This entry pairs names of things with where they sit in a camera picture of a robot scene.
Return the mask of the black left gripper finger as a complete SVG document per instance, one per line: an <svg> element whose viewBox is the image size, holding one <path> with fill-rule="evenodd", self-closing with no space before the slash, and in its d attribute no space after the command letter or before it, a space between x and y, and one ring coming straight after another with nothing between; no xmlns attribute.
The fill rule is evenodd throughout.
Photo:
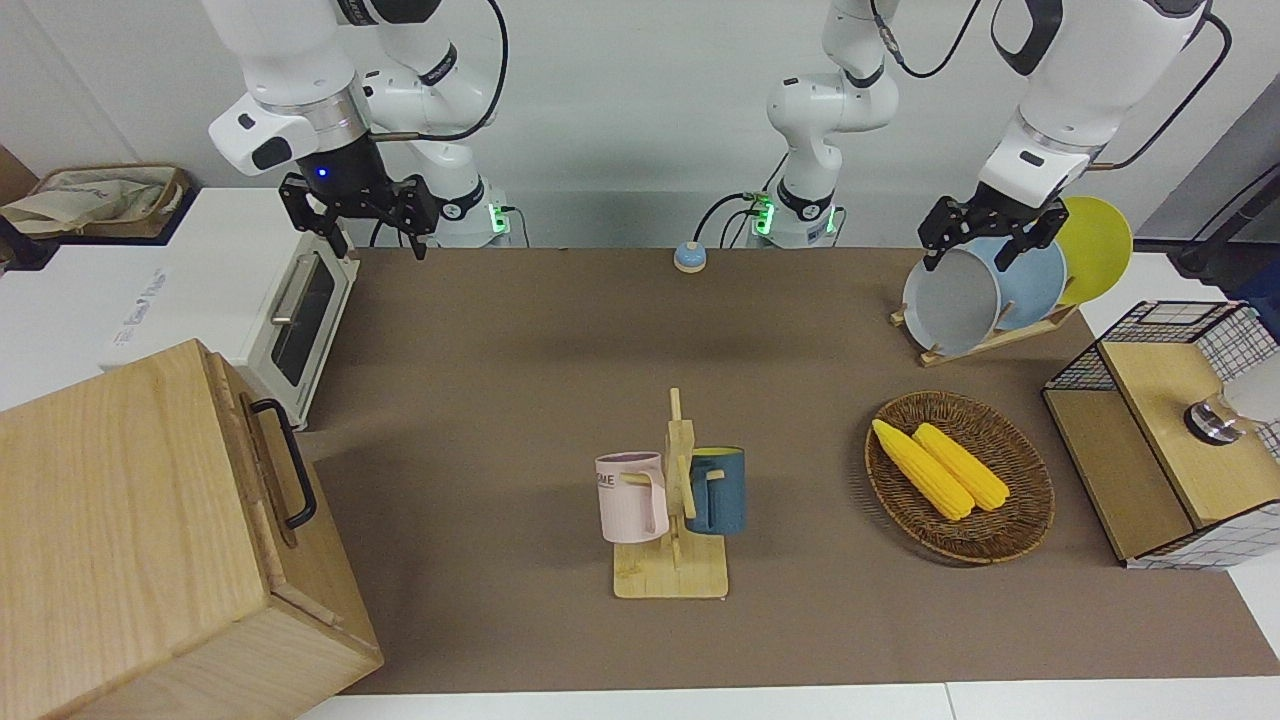
<svg viewBox="0 0 1280 720"><path fill-rule="evenodd" d="M933 272L947 251L970 240L966 206L950 196L940 197L919 224L918 238L924 249L923 266Z"/></svg>
<svg viewBox="0 0 1280 720"><path fill-rule="evenodd" d="M1064 202L1051 202L1034 220L997 219L997 236L1009 237L995 258L997 270L1006 272L1024 252L1047 249L1066 220L1068 208Z"/></svg>

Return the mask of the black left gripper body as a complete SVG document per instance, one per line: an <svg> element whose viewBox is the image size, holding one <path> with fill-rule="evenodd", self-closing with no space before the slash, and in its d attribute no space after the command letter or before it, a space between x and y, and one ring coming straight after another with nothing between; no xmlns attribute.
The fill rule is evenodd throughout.
<svg viewBox="0 0 1280 720"><path fill-rule="evenodd" d="M1048 242L1047 231L1036 231L1044 214L1048 201L1025 205L987 183L978 183L966 202L963 229L964 242L979 237L1011 236L1011 228L1019 225L1037 242Z"/></svg>

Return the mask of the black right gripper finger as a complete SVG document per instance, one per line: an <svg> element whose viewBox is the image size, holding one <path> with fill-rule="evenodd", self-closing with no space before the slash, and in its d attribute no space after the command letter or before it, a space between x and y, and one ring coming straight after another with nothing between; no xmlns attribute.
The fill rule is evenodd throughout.
<svg viewBox="0 0 1280 720"><path fill-rule="evenodd" d="M421 176L394 183L394 228L402 233L417 260L428 252L425 237L436 231L440 209Z"/></svg>
<svg viewBox="0 0 1280 720"><path fill-rule="evenodd" d="M311 188L300 173L287 173L278 187L278 193L291 224L297 231L325 240L338 259L348 258L351 246L340 228L340 214L329 206L317 211L311 204L314 199Z"/></svg>

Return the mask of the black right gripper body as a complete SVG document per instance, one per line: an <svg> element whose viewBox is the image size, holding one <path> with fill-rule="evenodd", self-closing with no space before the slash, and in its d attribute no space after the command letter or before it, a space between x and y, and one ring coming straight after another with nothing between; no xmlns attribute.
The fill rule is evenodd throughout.
<svg viewBox="0 0 1280 720"><path fill-rule="evenodd" d="M339 217L403 218L396 187L387 174L378 143L367 131L352 142L298 160L310 193Z"/></svg>

